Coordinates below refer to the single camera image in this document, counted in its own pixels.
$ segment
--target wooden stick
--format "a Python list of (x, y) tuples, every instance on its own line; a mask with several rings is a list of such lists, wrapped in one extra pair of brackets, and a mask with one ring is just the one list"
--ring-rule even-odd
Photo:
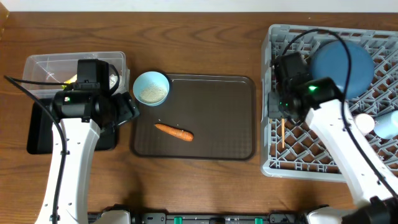
[(285, 119), (282, 118), (282, 148), (285, 148)]

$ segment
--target green clip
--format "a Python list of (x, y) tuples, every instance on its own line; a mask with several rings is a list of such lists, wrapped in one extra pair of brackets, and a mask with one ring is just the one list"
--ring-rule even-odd
[(255, 218), (254, 224), (262, 224), (262, 218)]
[(182, 217), (174, 217), (174, 224), (182, 224)]

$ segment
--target plastic storage bin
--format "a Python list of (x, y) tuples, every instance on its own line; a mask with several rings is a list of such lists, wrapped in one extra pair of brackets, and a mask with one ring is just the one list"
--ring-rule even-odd
[[(119, 88), (115, 93), (129, 89), (130, 70), (126, 66), (123, 52), (86, 52), (67, 54), (31, 55), (27, 58), (22, 79), (37, 82), (65, 82), (77, 73), (79, 59), (100, 59), (113, 64), (121, 76)], [(52, 98), (61, 86), (32, 85), (22, 86), (38, 98)]]
[[(278, 147), (282, 140), (281, 122), (268, 117), (268, 93), (276, 88), (271, 61), (282, 54), (294, 37), (315, 28), (337, 32), (341, 38), (359, 44), (371, 55), (373, 82), (366, 93), (348, 103), (353, 115), (367, 113), (373, 118), (398, 110), (398, 32), (275, 24), (270, 26), (262, 43), (261, 172), (270, 177), (344, 182), (333, 158), (306, 125), (287, 127), (285, 139), (289, 138), (291, 143), (282, 149)], [(322, 32), (309, 33), (297, 40), (287, 53), (299, 51), (304, 57), (311, 57), (323, 44), (334, 40), (335, 37)], [(373, 132), (366, 135), (366, 139), (380, 159), (397, 174), (398, 140), (386, 141)]]

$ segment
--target clear plastic container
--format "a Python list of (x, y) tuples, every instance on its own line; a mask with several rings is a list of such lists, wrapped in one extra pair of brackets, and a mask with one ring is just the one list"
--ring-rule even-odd
[[(27, 58), (22, 79), (36, 82), (65, 82), (77, 73), (79, 59), (100, 59), (113, 64), (121, 76), (119, 88), (115, 93), (129, 89), (130, 70), (126, 66), (123, 52), (85, 52), (67, 54), (31, 55)], [(22, 86), (38, 98), (52, 98), (62, 86), (32, 85)]]

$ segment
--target wall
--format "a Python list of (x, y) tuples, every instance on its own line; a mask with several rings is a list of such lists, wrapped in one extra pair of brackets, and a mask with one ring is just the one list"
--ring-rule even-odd
[(398, 12), (398, 0), (0, 0), (9, 11)]

